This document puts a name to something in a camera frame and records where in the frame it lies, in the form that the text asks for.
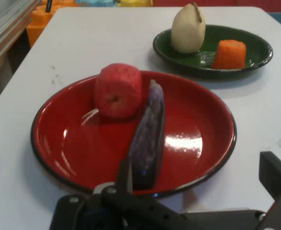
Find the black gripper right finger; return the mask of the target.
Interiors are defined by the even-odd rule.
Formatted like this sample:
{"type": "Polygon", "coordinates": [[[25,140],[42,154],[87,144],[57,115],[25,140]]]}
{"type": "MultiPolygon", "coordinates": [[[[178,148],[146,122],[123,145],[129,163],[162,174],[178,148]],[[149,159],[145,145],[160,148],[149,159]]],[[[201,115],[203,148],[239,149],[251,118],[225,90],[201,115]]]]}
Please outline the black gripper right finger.
{"type": "Polygon", "coordinates": [[[259,158],[259,181],[274,202],[257,226],[258,230],[281,230],[281,160],[271,151],[259,158]]]}

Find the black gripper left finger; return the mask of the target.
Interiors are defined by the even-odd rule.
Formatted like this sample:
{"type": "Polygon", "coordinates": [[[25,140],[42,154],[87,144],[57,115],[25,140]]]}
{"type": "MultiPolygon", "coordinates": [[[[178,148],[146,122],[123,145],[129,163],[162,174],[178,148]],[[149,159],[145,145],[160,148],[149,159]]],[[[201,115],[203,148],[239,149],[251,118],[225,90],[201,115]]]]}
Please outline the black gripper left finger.
{"type": "Polygon", "coordinates": [[[120,163],[116,182],[101,184],[90,197],[60,198],[51,230],[183,230],[185,218],[151,198],[132,194],[129,160],[120,163]]]}

